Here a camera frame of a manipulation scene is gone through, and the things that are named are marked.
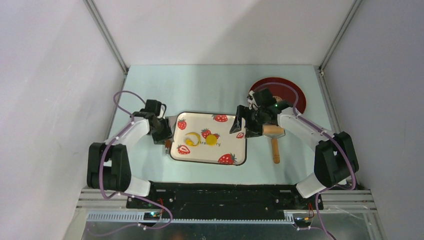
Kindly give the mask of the metal scraper wooden handle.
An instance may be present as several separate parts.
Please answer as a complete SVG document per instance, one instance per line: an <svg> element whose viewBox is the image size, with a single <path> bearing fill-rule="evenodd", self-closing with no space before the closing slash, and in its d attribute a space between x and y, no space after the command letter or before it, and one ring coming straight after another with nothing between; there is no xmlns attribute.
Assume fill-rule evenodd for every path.
<svg viewBox="0 0 424 240"><path fill-rule="evenodd" d="M165 142L164 152L165 152L166 155L169 155L170 151L171 151L172 143L174 142L174 133L175 133L176 125L177 125L178 116L177 115L167 116L166 119L168 119L168 121L169 121L169 126L170 126L171 133L172 133L171 138L167 139L166 142Z"/></svg>

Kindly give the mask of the yellow dough trim scrap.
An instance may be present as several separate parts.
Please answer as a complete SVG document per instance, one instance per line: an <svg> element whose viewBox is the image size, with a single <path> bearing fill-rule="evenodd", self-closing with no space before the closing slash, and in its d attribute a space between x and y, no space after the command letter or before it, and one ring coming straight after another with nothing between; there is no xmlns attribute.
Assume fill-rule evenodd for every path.
<svg viewBox="0 0 424 240"><path fill-rule="evenodd" d="M185 135L184 142L190 147L197 147L201 143L201 136L197 132L189 132Z"/></svg>

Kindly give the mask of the yellow dough piece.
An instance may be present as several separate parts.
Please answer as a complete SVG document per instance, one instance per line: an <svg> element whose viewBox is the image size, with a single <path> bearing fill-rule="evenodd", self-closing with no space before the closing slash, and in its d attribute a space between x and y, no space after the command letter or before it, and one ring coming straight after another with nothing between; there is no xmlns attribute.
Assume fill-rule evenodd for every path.
<svg viewBox="0 0 424 240"><path fill-rule="evenodd" d="M210 134L206 137L205 142L209 146L215 146L218 142L218 138L214 134Z"/></svg>

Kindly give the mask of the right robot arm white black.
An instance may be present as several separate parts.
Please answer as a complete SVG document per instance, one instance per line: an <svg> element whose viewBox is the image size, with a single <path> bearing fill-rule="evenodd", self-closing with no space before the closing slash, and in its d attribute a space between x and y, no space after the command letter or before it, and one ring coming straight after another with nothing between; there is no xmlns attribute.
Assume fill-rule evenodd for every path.
<svg viewBox="0 0 424 240"><path fill-rule="evenodd" d="M265 127L281 127L302 140L314 152L313 172L298 182L291 194L291 204L304 209L311 196L322 193L350 177L351 189L356 187L355 173L359 170L351 136L335 133L307 119L298 110L298 93L293 103L276 101L269 89L249 93L249 106L238 105L230 134L245 130L247 138L260 137Z"/></svg>

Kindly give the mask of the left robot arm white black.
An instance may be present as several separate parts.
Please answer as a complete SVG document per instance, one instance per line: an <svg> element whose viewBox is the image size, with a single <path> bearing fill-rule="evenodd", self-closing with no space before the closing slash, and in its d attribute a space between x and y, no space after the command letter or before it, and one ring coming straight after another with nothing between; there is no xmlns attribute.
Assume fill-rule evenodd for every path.
<svg viewBox="0 0 424 240"><path fill-rule="evenodd" d="M166 108L160 101L148 99L144 108L130 114L129 122L115 136L89 146L88 187L139 196L145 208L156 206L158 194L150 190L151 182L132 175L129 151L143 137L151 137L155 145L173 138L170 120L164 117Z"/></svg>

